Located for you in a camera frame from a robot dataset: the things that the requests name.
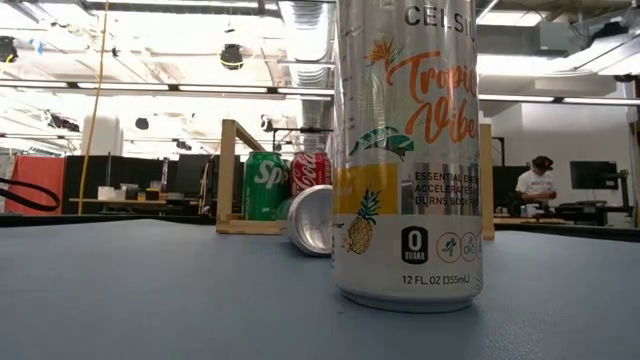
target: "can lid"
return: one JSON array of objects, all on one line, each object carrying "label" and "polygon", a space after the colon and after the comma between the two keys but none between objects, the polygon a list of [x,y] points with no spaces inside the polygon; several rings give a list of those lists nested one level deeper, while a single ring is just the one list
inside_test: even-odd
[{"label": "can lid", "polygon": [[306,150],[306,151],[296,151],[293,153],[293,155],[298,155],[298,154],[326,154],[326,151],[323,150]]},{"label": "can lid", "polygon": [[307,255],[331,255],[332,193],[331,185],[312,186],[289,207],[289,240]]},{"label": "can lid", "polygon": [[277,155],[282,155],[277,151],[267,151],[267,150],[254,150],[254,151],[250,151],[249,155],[251,154],[277,154]]}]

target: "table surface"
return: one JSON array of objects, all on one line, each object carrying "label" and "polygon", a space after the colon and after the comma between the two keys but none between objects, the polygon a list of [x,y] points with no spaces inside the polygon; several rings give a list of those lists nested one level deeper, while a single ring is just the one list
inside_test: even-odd
[{"label": "table surface", "polygon": [[3,359],[640,359],[640,246],[498,232],[475,305],[365,308],[281,237],[0,229]]}]

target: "white shirt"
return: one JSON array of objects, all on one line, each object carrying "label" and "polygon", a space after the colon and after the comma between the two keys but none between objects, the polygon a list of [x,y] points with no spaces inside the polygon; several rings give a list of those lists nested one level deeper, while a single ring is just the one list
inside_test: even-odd
[{"label": "white shirt", "polygon": [[548,171],[542,176],[538,176],[532,170],[529,170],[518,178],[516,191],[527,195],[535,195],[556,190],[553,186],[553,176]]}]

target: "green can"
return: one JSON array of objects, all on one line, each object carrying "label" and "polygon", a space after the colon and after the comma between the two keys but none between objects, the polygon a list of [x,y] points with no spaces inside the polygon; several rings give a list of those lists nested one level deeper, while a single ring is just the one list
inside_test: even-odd
[{"label": "green can", "polygon": [[289,198],[289,196],[291,196],[291,160],[283,159],[282,162],[284,162],[284,186],[286,188],[286,198]]},{"label": "green can", "polygon": [[245,164],[242,215],[245,220],[275,220],[287,198],[286,167],[280,154],[254,151]]}]

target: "person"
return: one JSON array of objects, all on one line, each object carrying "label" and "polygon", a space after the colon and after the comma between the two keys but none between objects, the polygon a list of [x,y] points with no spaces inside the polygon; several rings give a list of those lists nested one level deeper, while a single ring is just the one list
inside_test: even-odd
[{"label": "person", "polygon": [[553,185],[553,160],[546,156],[538,156],[531,161],[531,170],[520,175],[516,192],[527,203],[548,203],[558,197]]}]

